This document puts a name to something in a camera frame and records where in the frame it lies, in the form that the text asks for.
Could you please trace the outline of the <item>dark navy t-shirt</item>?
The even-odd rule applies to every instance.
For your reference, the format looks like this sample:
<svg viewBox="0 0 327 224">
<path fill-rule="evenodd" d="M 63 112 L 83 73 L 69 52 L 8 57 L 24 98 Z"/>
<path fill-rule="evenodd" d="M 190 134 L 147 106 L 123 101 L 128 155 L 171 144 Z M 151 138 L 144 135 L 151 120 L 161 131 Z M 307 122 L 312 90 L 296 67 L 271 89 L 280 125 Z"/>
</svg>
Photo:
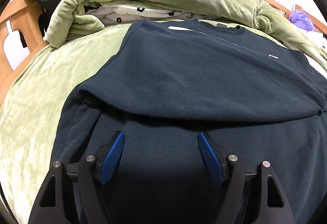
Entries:
<svg viewBox="0 0 327 224">
<path fill-rule="evenodd" d="M 326 194 L 326 79 L 300 51 L 240 26 L 140 20 L 119 52 L 66 99 L 51 160 L 80 161 L 116 131 L 125 146 L 104 189 L 115 223 L 211 223 L 219 189 L 197 137 L 272 164 L 296 223 Z"/>
</svg>

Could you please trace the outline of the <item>green plush bed sheet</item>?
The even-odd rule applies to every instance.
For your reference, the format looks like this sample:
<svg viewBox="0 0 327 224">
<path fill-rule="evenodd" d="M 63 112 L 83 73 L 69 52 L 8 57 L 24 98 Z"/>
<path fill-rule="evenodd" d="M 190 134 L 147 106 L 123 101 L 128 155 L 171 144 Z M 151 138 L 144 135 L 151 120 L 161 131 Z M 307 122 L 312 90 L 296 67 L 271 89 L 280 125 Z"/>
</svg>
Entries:
<svg viewBox="0 0 327 224">
<path fill-rule="evenodd" d="M 47 46 L 9 90 L 1 107 L 1 184 L 19 223 L 27 223 L 49 170 L 67 97 L 115 56 L 132 24 L 118 24 Z"/>
</svg>

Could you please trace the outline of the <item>purple plush toy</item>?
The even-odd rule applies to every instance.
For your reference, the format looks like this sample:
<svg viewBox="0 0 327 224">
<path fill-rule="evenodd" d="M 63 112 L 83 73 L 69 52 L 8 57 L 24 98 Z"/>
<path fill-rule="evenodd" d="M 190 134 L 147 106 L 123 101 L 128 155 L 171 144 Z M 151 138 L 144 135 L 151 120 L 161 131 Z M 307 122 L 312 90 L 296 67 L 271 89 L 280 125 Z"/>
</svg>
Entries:
<svg viewBox="0 0 327 224">
<path fill-rule="evenodd" d="M 292 11 L 289 15 L 289 21 L 303 30 L 315 31 L 314 23 L 304 11 L 297 9 Z"/>
</svg>

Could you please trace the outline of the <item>green quilt with floral lining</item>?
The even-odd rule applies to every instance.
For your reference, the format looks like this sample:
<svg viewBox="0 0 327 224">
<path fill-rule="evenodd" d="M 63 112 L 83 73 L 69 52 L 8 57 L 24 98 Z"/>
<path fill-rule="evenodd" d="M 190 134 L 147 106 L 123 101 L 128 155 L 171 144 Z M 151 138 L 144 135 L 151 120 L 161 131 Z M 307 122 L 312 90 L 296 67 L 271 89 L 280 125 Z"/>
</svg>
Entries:
<svg viewBox="0 0 327 224">
<path fill-rule="evenodd" d="M 306 35 L 278 14 L 264 0 L 62 0 L 55 9 L 48 29 L 47 41 L 61 47 L 66 41 L 98 32 L 104 24 L 87 15 L 85 7 L 128 5 L 139 9 L 153 8 L 190 12 L 239 22 L 260 30 L 275 39 L 287 41 L 304 51 L 322 67 L 326 66 L 326 49 L 312 43 Z"/>
</svg>

